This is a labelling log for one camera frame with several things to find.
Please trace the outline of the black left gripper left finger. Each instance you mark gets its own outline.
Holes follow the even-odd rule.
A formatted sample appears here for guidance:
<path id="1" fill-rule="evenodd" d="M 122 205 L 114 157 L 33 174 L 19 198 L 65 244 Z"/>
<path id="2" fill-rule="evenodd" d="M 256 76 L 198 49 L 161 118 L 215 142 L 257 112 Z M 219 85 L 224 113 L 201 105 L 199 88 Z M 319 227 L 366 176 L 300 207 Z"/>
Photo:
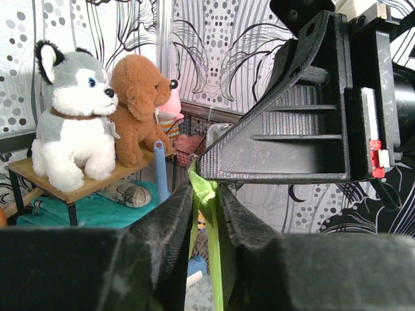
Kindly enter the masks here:
<path id="1" fill-rule="evenodd" d="M 2 310 L 183 310 L 193 190 L 124 229 L 1 230 Z"/>

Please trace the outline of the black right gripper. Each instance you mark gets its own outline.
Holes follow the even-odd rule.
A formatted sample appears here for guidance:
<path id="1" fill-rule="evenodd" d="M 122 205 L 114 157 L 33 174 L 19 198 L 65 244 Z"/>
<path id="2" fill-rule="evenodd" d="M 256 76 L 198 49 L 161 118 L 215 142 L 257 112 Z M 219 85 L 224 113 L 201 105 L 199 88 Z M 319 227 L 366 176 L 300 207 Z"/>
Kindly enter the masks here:
<path id="1" fill-rule="evenodd" d="M 351 84 L 360 178 L 414 166 L 414 70 L 393 60 L 391 43 L 414 29 L 414 12 L 392 16 L 379 1 L 344 1 L 321 11 L 276 53 L 259 102 L 198 158 L 216 181 L 349 181 L 344 92 Z"/>

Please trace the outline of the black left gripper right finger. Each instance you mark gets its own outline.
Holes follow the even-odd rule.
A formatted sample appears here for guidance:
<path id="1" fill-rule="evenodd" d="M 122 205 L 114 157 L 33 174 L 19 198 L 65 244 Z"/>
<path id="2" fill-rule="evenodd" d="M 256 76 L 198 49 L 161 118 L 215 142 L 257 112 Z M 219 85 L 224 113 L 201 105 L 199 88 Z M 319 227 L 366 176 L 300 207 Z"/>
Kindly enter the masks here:
<path id="1" fill-rule="evenodd" d="M 414 240 L 279 233 L 218 189 L 226 310 L 413 310 Z"/>

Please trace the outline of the green plastic trash bag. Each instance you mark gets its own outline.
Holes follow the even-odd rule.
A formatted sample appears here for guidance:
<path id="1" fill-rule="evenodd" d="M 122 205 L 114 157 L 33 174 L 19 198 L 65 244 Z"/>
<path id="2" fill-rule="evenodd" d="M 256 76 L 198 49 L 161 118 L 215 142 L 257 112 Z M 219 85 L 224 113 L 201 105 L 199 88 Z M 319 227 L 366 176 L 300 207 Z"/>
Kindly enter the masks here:
<path id="1" fill-rule="evenodd" d="M 198 175 L 197 158 L 188 168 L 189 181 L 193 188 L 193 209 L 195 210 L 194 228 L 197 227 L 198 212 L 206 221 L 208 235 L 209 269 L 213 285 L 213 301 L 215 310 L 224 310 L 224 294 L 222 290 L 222 271 L 220 261 L 220 242 L 217 217 L 217 183 L 208 181 Z"/>

